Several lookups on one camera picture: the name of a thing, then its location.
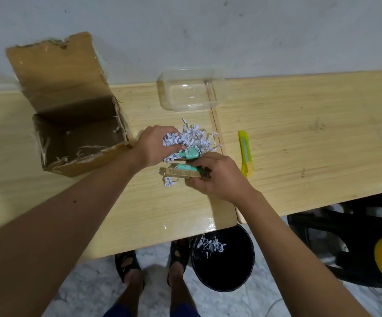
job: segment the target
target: person's right arm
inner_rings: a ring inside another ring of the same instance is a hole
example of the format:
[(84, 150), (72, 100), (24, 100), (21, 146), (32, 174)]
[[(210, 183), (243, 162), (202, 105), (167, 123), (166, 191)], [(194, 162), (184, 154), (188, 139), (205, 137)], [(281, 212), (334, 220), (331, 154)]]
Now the person's right arm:
[(192, 178), (191, 186), (233, 203), (248, 223), (293, 317), (367, 317), (368, 312), (283, 222), (235, 162), (206, 153), (193, 166), (212, 170), (210, 180)]

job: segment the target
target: clear plastic container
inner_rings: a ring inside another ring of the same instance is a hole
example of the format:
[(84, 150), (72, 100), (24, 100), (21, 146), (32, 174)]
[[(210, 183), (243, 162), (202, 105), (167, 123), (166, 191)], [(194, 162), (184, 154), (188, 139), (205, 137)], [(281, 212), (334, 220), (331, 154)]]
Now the clear plastic container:
[(215, 108), (228, 97), (225, 78), (215, 68), (178, 68), (162, 73), (165, 102), (173, 111)]

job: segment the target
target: person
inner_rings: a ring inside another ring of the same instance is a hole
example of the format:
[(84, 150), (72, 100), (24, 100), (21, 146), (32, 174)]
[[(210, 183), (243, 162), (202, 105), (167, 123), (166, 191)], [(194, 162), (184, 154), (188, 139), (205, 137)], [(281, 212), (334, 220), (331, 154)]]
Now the person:
[[(131, 178), (183, 148), (163, 146), (173, 132), (171, 126), (146, 128), (130, 151), (0, 228), (0, 317), (42, 315)], [(292, 316), (369, 316), (230, 157), (206, 153), (193, 165), (210, 169), (211, 178), (193, 178), (192, 187), (243, 214)], [(182, 278), (189, 255), (184, 248), (181, 240), (171, 245), (172, 314), (198, 316)], [(127, 288), (107, 313), (136, 316), (142, 272), (133, 253), (117, 255), (116, 262)]]

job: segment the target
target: leg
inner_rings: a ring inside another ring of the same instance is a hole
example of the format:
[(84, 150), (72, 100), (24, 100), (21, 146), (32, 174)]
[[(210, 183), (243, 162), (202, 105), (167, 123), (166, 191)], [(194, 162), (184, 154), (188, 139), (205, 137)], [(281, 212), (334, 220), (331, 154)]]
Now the leg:
[(197, 307), (183, 275), (189, 260), (188, 240), (172, 241), (170, 246), (171, 263), (168, 274), (168, 284), (172, 287), (172, 302), (170, 305), (171, 317), (200, 317)]
[(144, 274), (136, 259), (135, 251), (116, 254), (115, 264), (120, 278), (127, 287), (104, 317), (137, 317), (139, 297), (144, 290)]

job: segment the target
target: black sandal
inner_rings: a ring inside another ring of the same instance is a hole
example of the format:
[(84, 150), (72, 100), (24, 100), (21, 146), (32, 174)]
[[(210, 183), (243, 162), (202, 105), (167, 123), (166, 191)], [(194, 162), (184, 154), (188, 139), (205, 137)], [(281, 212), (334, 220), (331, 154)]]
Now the black sandal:
[[(132, 258), (132, 263), (129, 265), (126, 265), (125, 267), (122, 267), (122, 263), (128, 259)], [(119, 274), (120, 279), (122, 279), (122, 282), (125, 283), (125, 276), (131, 269), (139, 269), (141, 270), (141, 267), (138, 263), (137, 256), (135, 254), (135, 250), (130, 250), (126, 252), (122, 252), (120, 254), (114, 255), (114, 263), (116, 265), (117, 273)]]
[[(187, 243), (186, 246), (180, 245), (179, 242), (176, 243), (174, 241), (172, 241), (170, 243), (170, 264), (169, 264), (169, 268), (172, 267), (172, 265), (173, 265), (173, 263), (175, 261), (179, 261), (181, 263), (182, 267), (184, 268), (184, 272), (185, 272), (185, 269), (187, 268), (187, 264), (188, 264), (189, 258), (190, 258), (189, 243)], [(169, 284), (169, 274), (167, 274), (167, 284), (170, 286), (170, 284)]]

